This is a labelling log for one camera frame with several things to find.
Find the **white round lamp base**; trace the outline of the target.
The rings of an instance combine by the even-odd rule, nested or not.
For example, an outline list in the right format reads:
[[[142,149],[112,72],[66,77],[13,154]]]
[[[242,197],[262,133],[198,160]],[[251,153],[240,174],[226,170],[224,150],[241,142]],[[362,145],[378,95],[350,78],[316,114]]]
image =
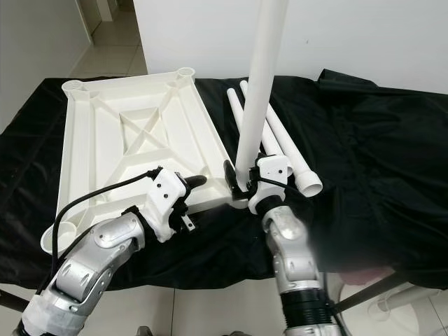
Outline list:
[[[382,295],[340,314],[350,336],[448,336],[448,289],[391,311],[375,307]]]

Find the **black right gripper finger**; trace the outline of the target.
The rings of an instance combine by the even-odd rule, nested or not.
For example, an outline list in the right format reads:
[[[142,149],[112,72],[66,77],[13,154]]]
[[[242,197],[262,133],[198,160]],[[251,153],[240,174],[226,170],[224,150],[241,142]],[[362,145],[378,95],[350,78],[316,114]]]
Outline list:
[[[243,190],[241,189],[240,183],[237,181],[236,169],[229,160],[224,161],[224,172],[227,187],[230,189],[231,195],[233,197],[242,197]]]

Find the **pink sheet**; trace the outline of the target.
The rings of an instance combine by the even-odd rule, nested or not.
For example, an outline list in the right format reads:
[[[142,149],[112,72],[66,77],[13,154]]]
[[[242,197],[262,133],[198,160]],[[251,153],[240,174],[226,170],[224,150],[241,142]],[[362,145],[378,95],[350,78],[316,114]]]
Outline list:
[[[355,271],[340,272],[339,277],[352,286],[361,286],[371,281],[383,279],[393,273],[391,267],[369,267],[364,269],[355,269]]]

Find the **black metal stand leg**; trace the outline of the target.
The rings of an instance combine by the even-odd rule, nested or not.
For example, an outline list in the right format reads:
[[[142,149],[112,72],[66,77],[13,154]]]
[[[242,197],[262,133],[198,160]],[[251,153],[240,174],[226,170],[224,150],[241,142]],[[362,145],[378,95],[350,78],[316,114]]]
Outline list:
[[[29,304],[28,300],[23,300],[19,295],[14,295],[3,289],[0,290],[0,305],[8,309],[12,309],[19,313],[22,313],[27,308]]]
[[[350,295],[345,300],[340,300],[332,306],[334,313],[339,314],[349,308],[355,307],[362,303],[371,300],[378,295],[384,294],[391,289],[400,287],[407,283],[407,276],[403,273],[390,272],[384,275],[378,281],[370,283],[367,287],[361,289],[361,291]]]

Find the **silver lamp pole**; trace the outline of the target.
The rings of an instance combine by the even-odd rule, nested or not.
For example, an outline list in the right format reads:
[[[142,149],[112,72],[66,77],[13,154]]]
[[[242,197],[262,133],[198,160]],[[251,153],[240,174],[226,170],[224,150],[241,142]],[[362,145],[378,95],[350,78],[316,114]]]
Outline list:
[[[444,291],[444,289],[410,285],[404,289],[393,289],[386,292],[378,298],[377,303],[375,303],[374,306],[382,312],[389,312],[399,307],[403,307],[403,305],[410,305],[417,300],[429,298],[432,297],[432,295],[439,295]]]

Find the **black cloth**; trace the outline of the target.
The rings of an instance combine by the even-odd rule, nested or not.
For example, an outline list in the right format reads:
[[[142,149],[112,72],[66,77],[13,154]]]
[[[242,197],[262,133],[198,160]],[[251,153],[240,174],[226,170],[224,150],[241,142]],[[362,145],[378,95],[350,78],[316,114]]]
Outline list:
[[[48,273],[39,240],[57,215],[63,83],[42,80],[0,135],[2,284],[35,289]],[[448,94],[323,70],[316,80],[276,77],[271,104],[323,182],[309,204],[293,204],[309,221],[319,267],[389,267],[448,288]],[[110,287],[218,289],[272,278],[259,218],[221,206],[192,219],[196,231],[132,256]]]

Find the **white door frame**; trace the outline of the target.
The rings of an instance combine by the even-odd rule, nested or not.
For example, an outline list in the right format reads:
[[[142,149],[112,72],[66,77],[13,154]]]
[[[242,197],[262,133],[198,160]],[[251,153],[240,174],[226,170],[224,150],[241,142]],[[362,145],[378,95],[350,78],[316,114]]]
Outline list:
[[[116,0],[76,0],[87,36],[93,43],[93,33],[104,22],[112,22],[116,13]]]

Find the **white plastic table top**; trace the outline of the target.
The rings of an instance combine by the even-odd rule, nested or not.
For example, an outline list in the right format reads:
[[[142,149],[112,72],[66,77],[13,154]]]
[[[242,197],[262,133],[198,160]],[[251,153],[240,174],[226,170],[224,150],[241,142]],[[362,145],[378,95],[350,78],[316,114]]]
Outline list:
[[[164,167],[182,177],[202,175],[188,214],[235,202],[226,181],[230,159],[195,85],[195,71],[108,80],[70,80],[57,211],[63,215],[58,249],[99,222],[146,204],[148,170]]]

